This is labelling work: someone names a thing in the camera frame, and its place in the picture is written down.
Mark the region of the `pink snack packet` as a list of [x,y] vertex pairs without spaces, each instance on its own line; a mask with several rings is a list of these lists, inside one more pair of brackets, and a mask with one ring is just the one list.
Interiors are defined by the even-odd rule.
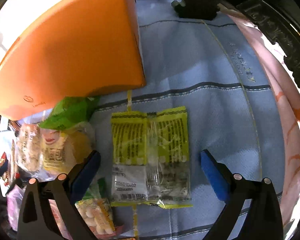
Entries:
[[12,230],[18,230],[18,220],[21,204],[23,201],[25,189],[20,188],[18,185],[15,185],[9,193],[6,194],[7,199],[7,214],[8,221]]

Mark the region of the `peanut candy packet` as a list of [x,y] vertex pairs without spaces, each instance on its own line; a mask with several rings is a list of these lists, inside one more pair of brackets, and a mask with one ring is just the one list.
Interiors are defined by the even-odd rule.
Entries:
[[107,198],[89,198],[75,204],[79,214],[95,236],[115,235],[113,213]]

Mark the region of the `biscuit packet clear wrap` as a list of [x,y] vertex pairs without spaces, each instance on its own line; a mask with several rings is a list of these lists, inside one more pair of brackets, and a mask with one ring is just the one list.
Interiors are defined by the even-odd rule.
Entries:
[[36,124],[22,124],[16,143],[16,162],[24,171],[38,175],[42,169],[41,132]]

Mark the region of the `green snack packet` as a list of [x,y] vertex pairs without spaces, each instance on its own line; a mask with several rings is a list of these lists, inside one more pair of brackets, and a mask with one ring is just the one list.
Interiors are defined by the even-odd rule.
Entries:
[[98,108],[100,97],[64,97],[50,115],[39,123],[43,129],[63,131],[90,120]]

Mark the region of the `yellow snack packet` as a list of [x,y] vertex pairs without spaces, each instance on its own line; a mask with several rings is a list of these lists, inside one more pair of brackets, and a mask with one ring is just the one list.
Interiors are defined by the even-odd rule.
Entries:
[[187,109],[111,116],[111,205],[191,207]]

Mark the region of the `yellow bread bag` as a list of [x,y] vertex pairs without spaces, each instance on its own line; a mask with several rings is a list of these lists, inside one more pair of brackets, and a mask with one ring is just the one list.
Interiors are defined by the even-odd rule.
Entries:
[[68,174],[95,146],[95,132],[88,122],[80,122],[63,131],[42,128],[40,132],[43,169],[52,178],[61,173]]

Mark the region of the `pink patterned cloth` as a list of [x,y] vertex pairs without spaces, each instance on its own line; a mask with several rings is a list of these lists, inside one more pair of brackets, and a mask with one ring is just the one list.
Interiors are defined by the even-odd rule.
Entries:
[[225,10],[254,49],[274,91],[285,144],[285,179],[281,199],[283,225],[294,229],[300,220],[300,90],[292,80],[285,53],[239,12]]

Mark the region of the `blue tablecloth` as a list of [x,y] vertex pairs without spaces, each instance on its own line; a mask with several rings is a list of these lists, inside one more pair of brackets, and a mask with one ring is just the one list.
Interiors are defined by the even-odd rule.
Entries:
[[140,205],[141,239],[202,239],[219,201],[200,168],[207,149],[231,172],[272,180],[282,196],[285,150],[274,93],[253,49],[233,20],[179,18],[174,0],[136,0],[146,86],[132,92],[132,109],[185,106],[192,206],[165,210]]

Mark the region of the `orange cardboard box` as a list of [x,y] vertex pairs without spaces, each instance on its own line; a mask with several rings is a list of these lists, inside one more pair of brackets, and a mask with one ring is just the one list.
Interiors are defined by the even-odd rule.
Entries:
[[7,0],[0,9],[0,115],[146,83],[135,0]]

